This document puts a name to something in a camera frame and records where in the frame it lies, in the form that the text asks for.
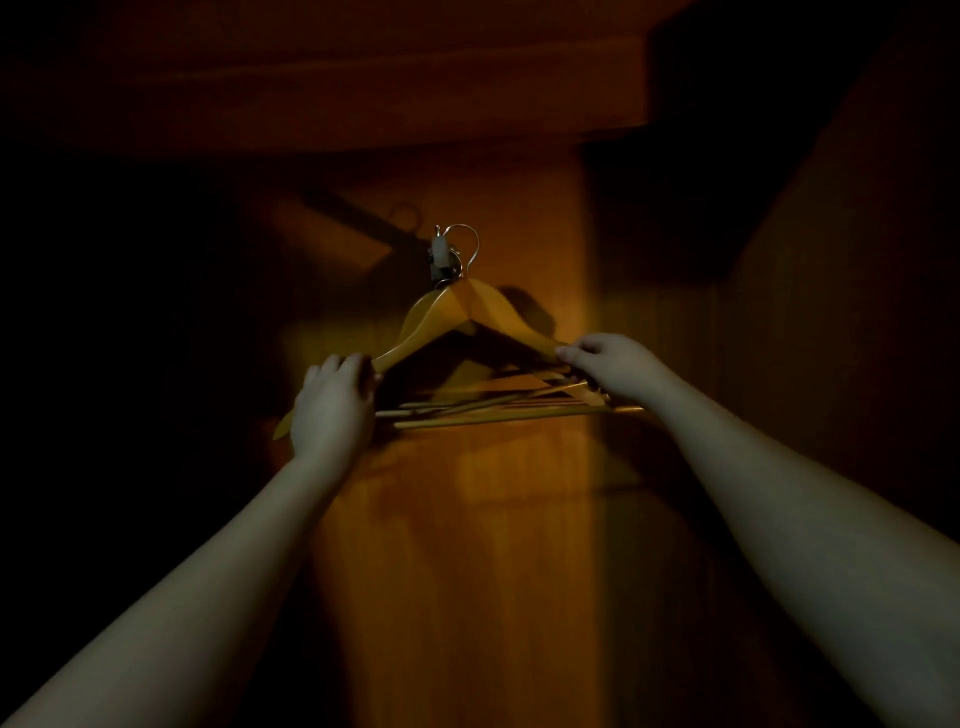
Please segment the person's left hand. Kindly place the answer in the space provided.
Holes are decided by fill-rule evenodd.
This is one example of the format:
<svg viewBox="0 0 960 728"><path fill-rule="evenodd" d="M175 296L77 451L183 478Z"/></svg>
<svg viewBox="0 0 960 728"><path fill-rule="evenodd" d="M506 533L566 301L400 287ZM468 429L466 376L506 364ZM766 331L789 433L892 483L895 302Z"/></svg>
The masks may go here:
<svg viewBox="0 0 960 728"><path fill-rule="evenodd" d="M291 442L294 460L324 481L343 481L366 451L375 423L375 395L360 397L325 384L294 402Z"/></svg>

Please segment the person's right hand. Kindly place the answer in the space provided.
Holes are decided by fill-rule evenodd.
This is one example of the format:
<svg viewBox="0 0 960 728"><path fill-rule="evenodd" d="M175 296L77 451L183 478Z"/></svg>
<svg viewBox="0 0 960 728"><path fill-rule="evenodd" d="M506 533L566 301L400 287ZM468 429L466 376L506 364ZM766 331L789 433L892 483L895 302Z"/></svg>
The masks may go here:
<svg viewBox="0 0 960 728"><path fill-rule="evenodd" d="M591 344L602 353L601 370L576 372L586 375L606 392L642 407L657 411L686 385L648 348L625 335L584 334L572 344Z"/></svg>

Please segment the wooden clothes hanger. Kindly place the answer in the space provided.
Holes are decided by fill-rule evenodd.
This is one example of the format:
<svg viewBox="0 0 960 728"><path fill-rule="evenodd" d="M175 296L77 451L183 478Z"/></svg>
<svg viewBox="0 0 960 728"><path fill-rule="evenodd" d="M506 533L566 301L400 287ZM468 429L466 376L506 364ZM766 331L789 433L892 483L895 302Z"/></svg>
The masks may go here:
<svg viewBox="0 0 960 728"><path fill-rule="evenodd" d="M386 376L410 363L425 364L425 353L454 335L465 344L481 344L494 378L443 385L391 405L376 412L379 425L413 432L640 415L641 406L616 403L585 376L575 378L556 355L562 342L535 330L504 293L472 274L481 246L478 231L468 224L436 227L427 253L434 289L414 303L395 344L373 358L371 367Z"/></svg>
<svg viewBox="0 0 960 728"><path fill-rule="evenodd" d="M494 355L507 357L509 374L526 374L538 380L540 387L453 404L399 407L394 423L397 429L532 420L609 409L606 394L572 380L569 367L556 356L561 343L534 329L508 297L481 281L464 279L418 300L403 323L398 342L374 358L373 367L386 376L450 334L482 341Z"/></svg>

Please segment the person's right forearm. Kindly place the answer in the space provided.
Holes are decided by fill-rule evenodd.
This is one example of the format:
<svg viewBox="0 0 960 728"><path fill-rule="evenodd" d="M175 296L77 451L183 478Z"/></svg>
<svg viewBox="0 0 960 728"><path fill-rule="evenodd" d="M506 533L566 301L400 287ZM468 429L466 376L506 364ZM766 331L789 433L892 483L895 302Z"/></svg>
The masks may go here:
<svg viewBox="0 0 960 728"><path fill-rule="evenodd" d="M639 378L754 571L858 698L887 726L960 728L960 544L669 370Z"/></svg>

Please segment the person's left forearm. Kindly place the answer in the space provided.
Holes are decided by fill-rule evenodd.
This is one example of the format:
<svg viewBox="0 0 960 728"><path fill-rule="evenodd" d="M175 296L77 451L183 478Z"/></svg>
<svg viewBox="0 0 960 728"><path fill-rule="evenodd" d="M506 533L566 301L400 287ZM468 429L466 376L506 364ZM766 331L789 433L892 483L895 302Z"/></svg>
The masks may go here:
<svg viewBox="0 0 960 728"><path fill-rule="evenodd" d="M0 728L229 722L313 533L352 468L342 457L295 456Z"/></svg>

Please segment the grey clip on hanger hook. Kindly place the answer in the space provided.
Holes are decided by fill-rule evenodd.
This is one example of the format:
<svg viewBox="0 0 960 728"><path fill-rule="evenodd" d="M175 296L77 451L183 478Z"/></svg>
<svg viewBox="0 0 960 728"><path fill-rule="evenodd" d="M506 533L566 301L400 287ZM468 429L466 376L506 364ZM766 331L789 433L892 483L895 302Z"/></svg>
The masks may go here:
<svg viewBox="0 0 960 728"><path fill-rule="evenodd" d="M427 250L427 261L434 289L451 285L461 278L460 254L457 249L450 246L447 231L439 225L435 226L435 234Z"/></svg>

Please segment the wooden wardrobe shelf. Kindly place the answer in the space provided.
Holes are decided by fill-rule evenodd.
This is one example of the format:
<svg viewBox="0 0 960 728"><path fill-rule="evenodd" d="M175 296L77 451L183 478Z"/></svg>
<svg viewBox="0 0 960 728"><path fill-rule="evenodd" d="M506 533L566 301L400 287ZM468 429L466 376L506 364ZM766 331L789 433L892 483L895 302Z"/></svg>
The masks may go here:
<svg viewBox="0 0 960 728"><path fill-rule="evenodd" d="M0 137L161 159L637 127L689 1L0 0Z"/></svg>

